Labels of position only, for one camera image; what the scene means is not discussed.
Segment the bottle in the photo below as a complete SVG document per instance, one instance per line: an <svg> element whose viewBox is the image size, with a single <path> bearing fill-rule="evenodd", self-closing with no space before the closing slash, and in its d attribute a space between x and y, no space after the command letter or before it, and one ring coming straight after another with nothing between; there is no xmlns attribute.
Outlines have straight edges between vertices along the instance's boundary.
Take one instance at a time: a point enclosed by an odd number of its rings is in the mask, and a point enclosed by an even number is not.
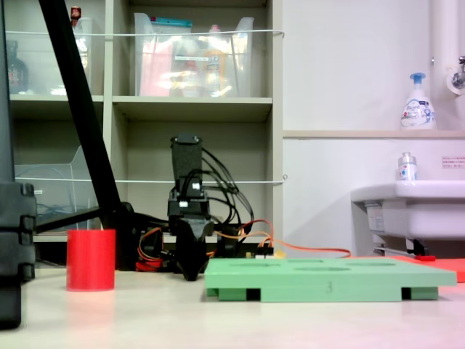
<svg viewBox="0 0 465 349"><path fill-rule="evenodd" d="M209 33L219 33L219 25L213 24ZM221 43L221 35L209 36L209 49L205 52L205 57L209 60L206 63L206 94L207 97L224 97L225 92L225 64L226 54L218 49Z"/></svg>
<svg viewBox="0 0 465 349"><path fill-rule="evenodd" d="M409 152L402 153L399 158L399 177L400 180L417 180L416 158Z"/></svg>
<svg viewBox="0 0 465 349"><path fill-rule="evenodd" d="M78 21L81 19L82 16L82 10L79 6L72 6L71 7L71 13L70 13L70 19L71 19L71 27L76 29L76 26L78 25Z"/></svg>
<svg viewBox="0 0 465 349"><path fill-rule="evenodd" d="M402 118L400 119L400 129L436 129L436 113L431 104L431 100L426 96L421 80L426 77L423 73L410 75L415 88L405 104Z"/></svg>
<svg viewBox="0 0 465 349"><path fill-rule="evenodd" d="M17 58L17 41L7 40L9 93L28 91L29 74L26 64Z"/></svg>

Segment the shelf board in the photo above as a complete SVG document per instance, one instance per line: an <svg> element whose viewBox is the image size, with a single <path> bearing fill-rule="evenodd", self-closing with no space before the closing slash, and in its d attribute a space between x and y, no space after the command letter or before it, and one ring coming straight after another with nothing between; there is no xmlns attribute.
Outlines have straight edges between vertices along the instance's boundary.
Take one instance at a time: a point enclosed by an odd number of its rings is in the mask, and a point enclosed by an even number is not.
<svg viewBox="0 0 465 349"><path fill-rule="evenodd" d="M14 120L71 120L67 96L10 95ZM93 96L97 118L103 118L103 96Z"/></svg>
<svg viewBox="0 0 465 349"><path fill-rule="evenodd" d="M462 140L465 139L465 131L443 131L421 129L416 131L283 131L285 139L399 139L399 140Z"/></svg>
<svg viewBox="0 0 465 349"><path fill-rule="evenodd" d="M247 238L244 240L244 244L258 244L259 242L262 242L264 239L264 236L251 236L250 238ZM33 241L35 243L38 242L67 242L68 241L68 236L66 233L52 233L52 234L41 234L41 235L35 235L33 236ZM176 242L176 236L171 236L169 234L164 234L163 235L163 241L165 244L174 244ZM206 237L206 242L207 244L215 244L217 242L217 237L216 236L207 236Z"/></svg>
<svg viewBox="0 0 465 349"><path fill-rule="evenodd" d="M272 98L117 96L113 104L132 121L264 122Z"/></svg>
<svg viewBox="0 0 465 349"><path fill-rule="evenodd" d="M68 241L68 236L66 235L66 233L63 233L61 235L58 235L58 234L47 235L45 233L45 234L33 236L33 241L35 243L37 242L66 242Z"/></svg>
<svg viewBox="0 0 465 349"><path fill-rule="evenodd" d="M157 7L265 7L267 0L129 0L129 3Z"/></svg>

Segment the wire strap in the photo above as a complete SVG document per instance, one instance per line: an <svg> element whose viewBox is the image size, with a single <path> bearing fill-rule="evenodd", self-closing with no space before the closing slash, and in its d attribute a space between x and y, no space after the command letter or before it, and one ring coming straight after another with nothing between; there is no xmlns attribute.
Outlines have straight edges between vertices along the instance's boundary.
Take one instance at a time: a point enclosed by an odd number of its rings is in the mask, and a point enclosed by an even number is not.
<svg viewBox="0 0 465 349"><path fill-rule="evenodd" d="M91 180L74 180L70 178L32 178L16 177L16 180L48 180L52 182L91 182ZM236 184L283 184L286 180L237 180ZM138 184L174 184L173 180L115 180L116 183L138 183ZM203 184L216 184L213 180L205 180Z"/></svg>
<svg viewBox="0 0 465 349"><path fill-rule="evenodd" d="M34 31L5 31L6 34L17 34L17 35L49 35L48 33L37 33ZM279 31L275 29L256 29L252 31L222 31L220 34L237 34L237 33L276 33L276 34L281 34L284 38L285 34L284 31ZM218 33L183 33L183 34L154 34L154 33L149 33L149 34L133 34L133 33L122 33L122 34L105 34L105 33L80 33L80 34L74 34L75 36L105 36L105 37L118 37L118 36L123 36L123 37L135 37L135 36L204 36L204 35L218 35Z"/></svg>

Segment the green tray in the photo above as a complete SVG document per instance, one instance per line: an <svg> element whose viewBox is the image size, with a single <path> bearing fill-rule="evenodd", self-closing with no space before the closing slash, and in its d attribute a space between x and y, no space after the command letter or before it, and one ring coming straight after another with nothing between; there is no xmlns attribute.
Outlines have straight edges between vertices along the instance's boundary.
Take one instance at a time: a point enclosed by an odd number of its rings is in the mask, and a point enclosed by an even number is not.
<svg viewBox="0 0 465 349"><path fill-rule="evenodd" d="M205 272L207 297L262 302L436 300L456 274L390 258L220 259Z"/></svg>

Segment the plastic storage box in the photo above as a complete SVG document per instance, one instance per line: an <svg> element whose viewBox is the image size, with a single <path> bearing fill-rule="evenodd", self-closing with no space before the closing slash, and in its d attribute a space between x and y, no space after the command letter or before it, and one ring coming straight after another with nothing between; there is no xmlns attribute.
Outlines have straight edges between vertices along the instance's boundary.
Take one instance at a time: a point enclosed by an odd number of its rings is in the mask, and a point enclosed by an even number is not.
<svg viewBox="0 0 465 349"><path fill-rule="evenodd" d="M251 97L253 18L243 18L237 33L157 35L150 18L135 13L138 96Z"/></svg>
<svg viewBox="0 0 465 349"><path fill-rule="evenodd" d="M81 18L75 28L76 43L93 94L102 91L92 77L92 19ZM52 43L48 34L7 33L10 93L66 95Z"/></svg>
<svg viewBox="0 0 465 349"><path fill-rule="evenodd" d="M16 165L15 177L18 182L24 181L34 186L38 222L97 206L81 147L69 164ZM60 231L92 228L100 228L98 220L80 222L61 228Z"/></svg>

